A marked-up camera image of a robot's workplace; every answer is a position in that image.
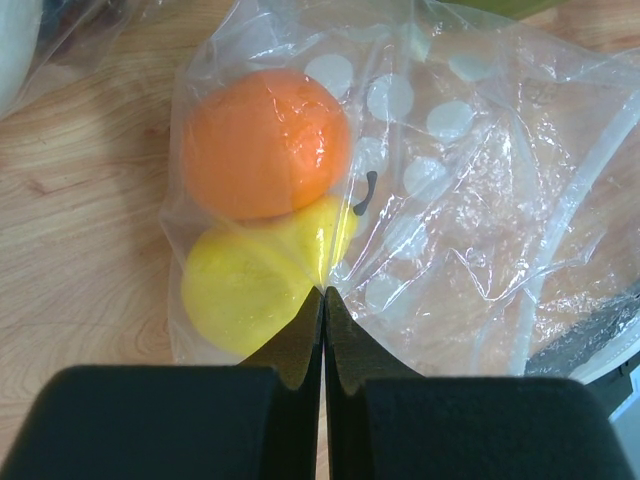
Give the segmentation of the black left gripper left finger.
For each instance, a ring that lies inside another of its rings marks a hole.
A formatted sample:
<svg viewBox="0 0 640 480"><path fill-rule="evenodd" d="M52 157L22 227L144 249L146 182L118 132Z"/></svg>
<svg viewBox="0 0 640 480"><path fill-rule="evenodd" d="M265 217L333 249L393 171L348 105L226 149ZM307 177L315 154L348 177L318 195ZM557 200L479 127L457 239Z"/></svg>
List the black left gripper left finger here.
<svg viewBox="0 0 640 480"><path fill-rule="evenodd" d="M323 297L235 366L84 365L41 390L5 479L311 479Z"/></svg>

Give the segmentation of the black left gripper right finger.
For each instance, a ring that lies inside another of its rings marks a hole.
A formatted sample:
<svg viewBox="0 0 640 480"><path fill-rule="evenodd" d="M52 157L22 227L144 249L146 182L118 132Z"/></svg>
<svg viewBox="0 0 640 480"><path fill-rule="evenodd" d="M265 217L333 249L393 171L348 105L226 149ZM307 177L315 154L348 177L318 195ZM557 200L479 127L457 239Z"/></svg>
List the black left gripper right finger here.
<svg viewBox="0 0 640 480"><path fill-rule="evenodd" d="M330 475L334 479L629 479L602 407L545 377L425 377L325 294Z"/></svg>

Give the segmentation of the fake yellow pear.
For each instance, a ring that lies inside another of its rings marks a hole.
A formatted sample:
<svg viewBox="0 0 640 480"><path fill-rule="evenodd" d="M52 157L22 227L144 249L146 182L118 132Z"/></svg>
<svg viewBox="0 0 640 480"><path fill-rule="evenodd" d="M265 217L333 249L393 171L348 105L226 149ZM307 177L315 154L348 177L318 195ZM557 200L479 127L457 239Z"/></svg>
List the fake yellow pear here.
<svg viewBox="0 0 640 480"><path fill-rule="evenodd" d="M355 205L325 195L288 215L204 232L181 280L195 330L219 349L247 357L289 324L346 256L377 173L368 172L366 180L365 197Z"/></svg>

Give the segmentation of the clear zip bag with fruit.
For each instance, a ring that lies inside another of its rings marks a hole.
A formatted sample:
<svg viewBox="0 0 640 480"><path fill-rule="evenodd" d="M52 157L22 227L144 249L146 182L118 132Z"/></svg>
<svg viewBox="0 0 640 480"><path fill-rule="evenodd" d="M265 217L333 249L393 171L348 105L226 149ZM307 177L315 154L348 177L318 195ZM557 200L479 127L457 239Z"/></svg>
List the clear zip bag with fruit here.
<svg viewBox="0 0 640 480"><path fill-rule="evenodd" d="M323 196L355 205L367 173L378 175L346 256L312 290L336 289L409 367L526 376L527 361L576 323L639 294L637 50L596 53L438 1L239 1L174 88L161 223L178 362L250 356L192 326L184 265L204 232L280 217L200 207L183 178L183 123L214 91L279 68L320 83L348 118L351 158ZM639 311L568 378L592 382L638 350Z"/></svg>

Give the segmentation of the fake orange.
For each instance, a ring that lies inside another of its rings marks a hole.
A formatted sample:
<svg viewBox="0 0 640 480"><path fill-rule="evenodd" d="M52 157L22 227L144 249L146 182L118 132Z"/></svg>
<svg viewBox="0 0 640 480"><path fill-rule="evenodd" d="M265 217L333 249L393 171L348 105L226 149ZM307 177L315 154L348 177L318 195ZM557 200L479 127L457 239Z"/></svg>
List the fake orange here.
<svg viewBox="0 0 640 480"><path fill-rule="evenodd" d="M256 71L214 91L182 127L187 190L200 207L232 220L312 204L343 178L350 158L342 106L291 69Z"/></svg>

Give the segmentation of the green plastic bin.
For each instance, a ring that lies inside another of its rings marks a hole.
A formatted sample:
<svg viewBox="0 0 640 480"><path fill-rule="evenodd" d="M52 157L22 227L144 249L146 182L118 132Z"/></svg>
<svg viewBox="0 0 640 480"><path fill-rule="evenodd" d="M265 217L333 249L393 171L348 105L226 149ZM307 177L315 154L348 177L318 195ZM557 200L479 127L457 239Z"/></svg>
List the green plastic bin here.
<svg viewBox="0 0 640 480"><path fill-rule="evenodd" d="M522 20L566 0L446 0L446 3L462 5L510 19Z"/></svg>

